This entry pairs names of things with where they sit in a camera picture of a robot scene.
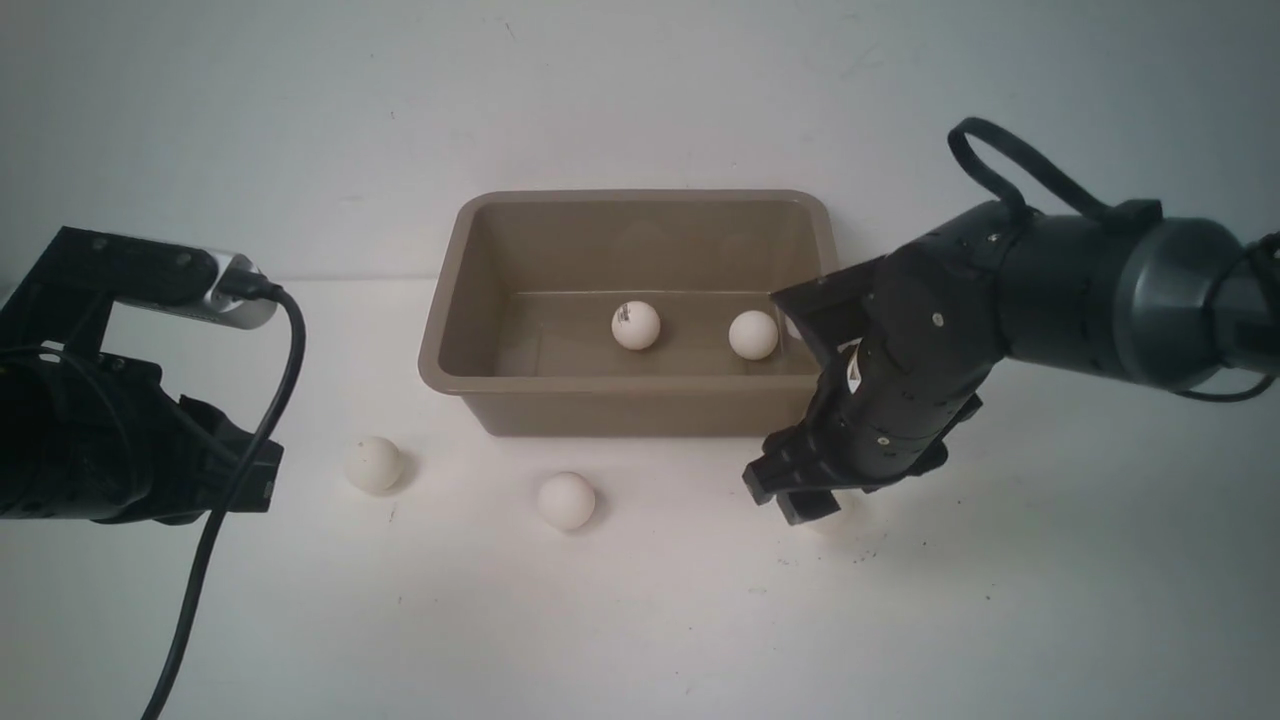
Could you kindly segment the dark right-side robot arm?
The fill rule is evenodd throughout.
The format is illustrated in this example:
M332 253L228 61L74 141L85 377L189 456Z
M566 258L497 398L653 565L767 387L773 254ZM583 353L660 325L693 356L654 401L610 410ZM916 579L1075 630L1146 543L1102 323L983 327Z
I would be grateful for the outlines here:
M1277 379L1277 236L1215 222L1107 225L984 202L855 266L772 295L820 365L803 419L742 478L792 525L941 468L1002 360L1234 404Z

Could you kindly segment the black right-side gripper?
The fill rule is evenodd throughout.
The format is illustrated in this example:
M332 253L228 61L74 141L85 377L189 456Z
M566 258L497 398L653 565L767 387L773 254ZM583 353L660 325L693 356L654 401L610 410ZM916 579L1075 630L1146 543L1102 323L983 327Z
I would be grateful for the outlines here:
M801 423L767 436L745 466L756 506L778 496L800 527L838 509L833 489L890 486L945 460L941 439L1004 357L980 237L936 229L883 255L868 334L822 369Z

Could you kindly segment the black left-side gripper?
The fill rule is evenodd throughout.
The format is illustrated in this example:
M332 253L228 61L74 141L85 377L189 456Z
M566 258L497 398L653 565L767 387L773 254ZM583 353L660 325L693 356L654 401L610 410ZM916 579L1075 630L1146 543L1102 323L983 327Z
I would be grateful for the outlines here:
M230 512L266 512L283 447L266 439L237 484L253 433L161 378L111 354L4 350L3 518L184 524L228 495Z

